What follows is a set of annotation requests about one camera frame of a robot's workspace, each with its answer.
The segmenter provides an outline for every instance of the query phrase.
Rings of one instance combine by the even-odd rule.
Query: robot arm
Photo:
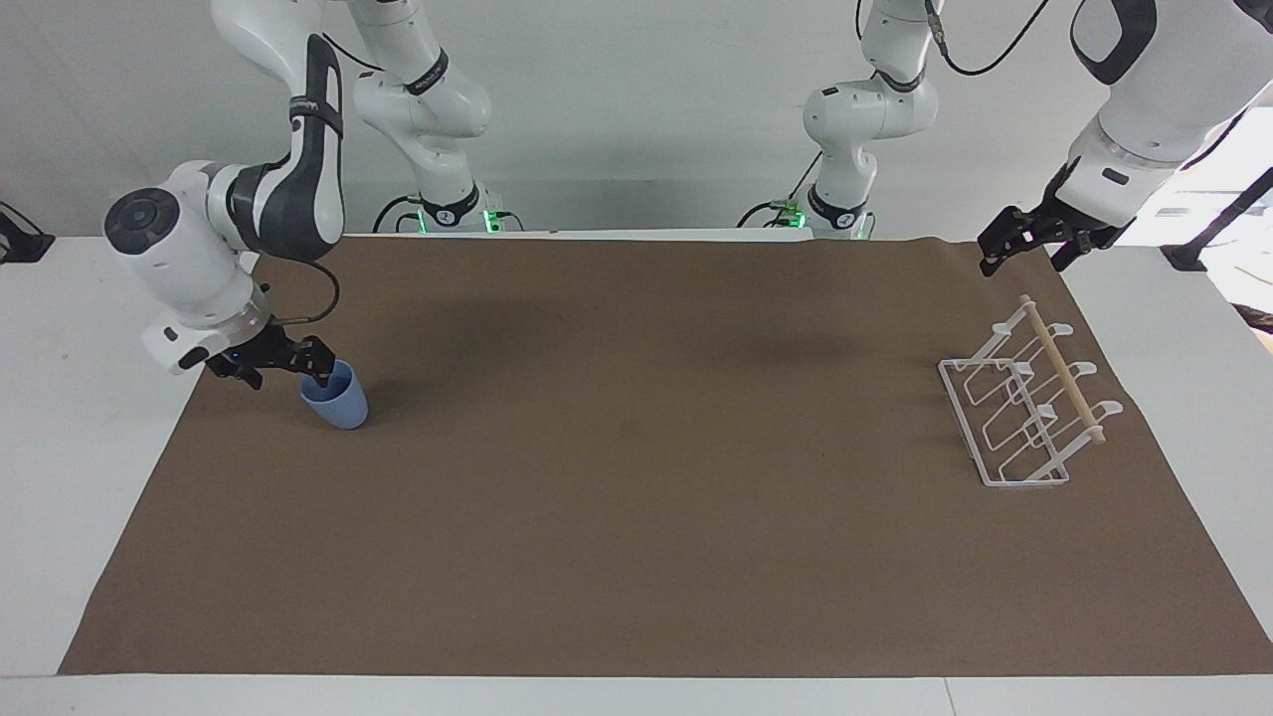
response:
[[[451,62],[420,0],[349,0],[349,9],[384,69],[358,79],[354,104],[411,164],[428,229],[485,231],[484,211],[499,200],[474,181],[460,140],[486,131],[486,90]]]
[[[313,261],[344,231],[340,190],[341,75],[322,39],[318,0],[213,0],[222,36],[292,90],[292,149],[246,167],[187,162],[157,187],[120,199],[106,236],[172,315],[143,343],[174,373],[207,362],[261,386],[258,368],[326,382],[335,355],[317,338],[293,343],[239,264],[257,251]]]
[[[1108,248],[1207,134],[1273,78],[1273,0],[1083,0],[1074,51],[1109,101],[1032,211],[1008,206],[980,234],[981,273],[1044,243],[1060,270]]]
[[[937,90],[924,76],[931,38],[924,0],[875,0],[862,52],[876,73],[805,103],[805,130],[824,154],[801,201],[815,236],[848,237],[862,223],[878,169],[868,141],[908,136],[937,118]]]

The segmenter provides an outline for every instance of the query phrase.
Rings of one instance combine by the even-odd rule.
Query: blue cup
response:
[[[314,413],[342,431],[351,431],[367,422],[367,395],[349,363],[336,361],[336,368],[327,378],[327,387],[311,376],[300,380],[300,397]]]

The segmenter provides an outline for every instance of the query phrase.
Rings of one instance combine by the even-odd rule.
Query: white wire rack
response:
[[[1034,335],[1007,355],[1022,322]],[[1073,333],[1067,324],[1044,324],[1035,302],[1022,296],[1021,308],[992,326],[990,339],[975,355],[938,364],[964,442],[985,485],[1023,488],[1069,482],[1066,460],[1088,443],[1102,445],[1101,423],[1123,412],[1123,405],[1113,400],[1087,403],[1078,381],[1096,373],[1096,366],[1067,363],[1057,348],[1058,338]],[[1050,371],[1043,371],[1051,373],[1046,378],[1037,366],[1044,363],[1043,357],[1050,364]],[[1066,422],[1057,404],[1063,395],[1073,408],[1073,417]],[[978,424],[970,413],[976,414]]]

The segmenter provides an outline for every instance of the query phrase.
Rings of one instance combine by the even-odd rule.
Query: wooden rod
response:
[[[1092,406],[1087,404],[1087,399],[1083,397],[1083,391],[1078,387],[1078,381],[1074,376],[1069,373],[1069,364],[1066,363],[1066,358],[1062,357],[1060,349],[1057,348],[1057,340],[1053,339],[1051,331],[1048,330],[1048,324],[1043,322],[1043,316],[1039,315],[1039,307],[1029,296],[1021,297],[1021,307],[1026,310],[1026,316],[1030,317],[1030,325],[1035,330],[1035,335],[1043,341],[1043,349],[1048,354],[1048,359],[1051,361],[1051,367],[1057,369],[1057,377],[1060,378],[1060,383],[1066,387],[1066,395],[1069,396],[1069,401],[1074,405],[1074,410],[1078,412],[1078,417],[1083,420],[1087,428],[1096,428],[1092,433],[1092,442],[1096,445],[1105,443],[1105,431],[1101,429],[1100,423],[1096,422],[1096,415],[1092,414]]]

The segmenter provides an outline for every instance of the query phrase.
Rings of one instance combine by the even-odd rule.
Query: white table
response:
[[[527,237],[542,234],[524,234]],[[802,240],[803,232],[554,234]],[[1202,275],[1152,248],[1066,274],[1185,493],[1273,633],[1273,359]],[[1273,677],[1188,679],[50,678],[196,376],[137,343],[159,312],[104,240],[0,268],[0,713],[1104,715],[1273,712]]]

